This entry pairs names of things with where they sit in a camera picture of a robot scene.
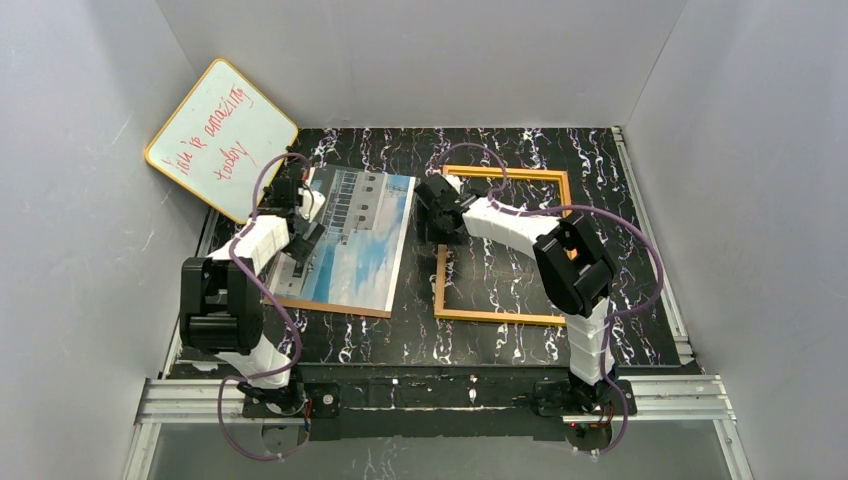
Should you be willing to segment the yellow wooden picture frame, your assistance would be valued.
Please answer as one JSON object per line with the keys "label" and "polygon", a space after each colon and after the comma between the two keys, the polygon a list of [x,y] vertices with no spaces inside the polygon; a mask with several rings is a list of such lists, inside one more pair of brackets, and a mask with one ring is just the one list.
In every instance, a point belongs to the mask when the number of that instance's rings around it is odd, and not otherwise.
{"label": "yellow wooden picture frame", "polygon": [[[499,167],[445,165],[442,167],[445,175],[455,175],[461,178],[496,178],[502,177]],[[571,200],[570,185],[566,171],[535,170],[507,168],[506,176],[513,180],[545,181],[556,183],[560,199],[568,203]],[[437,265],[434,290],[434,316],[440,320],[473,321],[488,323],[517,323],[541,326],[560,327],[565,325],[562,316],[535,315],[527,313],[503,313],[489,311],[473,311],[451,309],[445,306],[447,288],[448,249],[440,244],[437,251]]]}

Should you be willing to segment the building photo print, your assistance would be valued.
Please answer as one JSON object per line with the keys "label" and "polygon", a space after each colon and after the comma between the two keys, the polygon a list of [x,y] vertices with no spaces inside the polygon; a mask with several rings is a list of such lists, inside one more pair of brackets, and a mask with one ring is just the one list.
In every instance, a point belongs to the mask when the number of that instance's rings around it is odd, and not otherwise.
{"label": "building photo print", "polygon": [[325,198],[326,228],[310,260],[280,254],[269,274],[275,297],[392,311],[413,206],[413,176],[326,165],[309,185]]}

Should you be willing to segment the brown backing board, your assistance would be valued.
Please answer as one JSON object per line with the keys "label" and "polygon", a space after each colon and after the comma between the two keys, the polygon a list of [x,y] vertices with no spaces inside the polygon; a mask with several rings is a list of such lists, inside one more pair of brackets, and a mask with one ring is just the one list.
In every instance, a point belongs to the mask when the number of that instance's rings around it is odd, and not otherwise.
{"label": "brown backing board", "polygon": [[363,307],[345,306],[337,304],[328,304],[321,302],[313,302],[302,299],[276,297],[278,303],[285,308],[294,308],[301,310],[312,310],[320,312],[341,313],[356,316],[375,317],[375,318],[390,318],[391,311],[370,309]]}

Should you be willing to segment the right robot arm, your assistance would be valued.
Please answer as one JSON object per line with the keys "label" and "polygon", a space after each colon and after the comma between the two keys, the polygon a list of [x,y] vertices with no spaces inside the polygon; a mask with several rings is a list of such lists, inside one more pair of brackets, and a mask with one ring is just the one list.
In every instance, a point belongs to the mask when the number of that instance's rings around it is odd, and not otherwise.
{"label": "right robot arm", "polygon": [[588,386],[613,379],[607,338],[612,280],[619,267],[589,216],[531,214],[437,174],[414,188],[424,231],[444,244],[490,240],[536,262],[550,303],[565,314],[572,376]]}

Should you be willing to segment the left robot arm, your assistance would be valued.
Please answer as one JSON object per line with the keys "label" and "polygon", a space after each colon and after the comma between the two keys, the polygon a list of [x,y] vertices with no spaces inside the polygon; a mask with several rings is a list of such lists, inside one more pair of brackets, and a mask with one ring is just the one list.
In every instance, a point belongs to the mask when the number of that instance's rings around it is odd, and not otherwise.
{"label": "left robot arm", "polygon": [[304,180],[275,181],[271,205],[250,214],[223,247],[181,267],[179,335],[184,345],[233,366],[242,381],[285,388],[293,361],[264,334],[263,302],[271,295],[258,275],[283,253],[307,261],[325,231],[324,194]]}

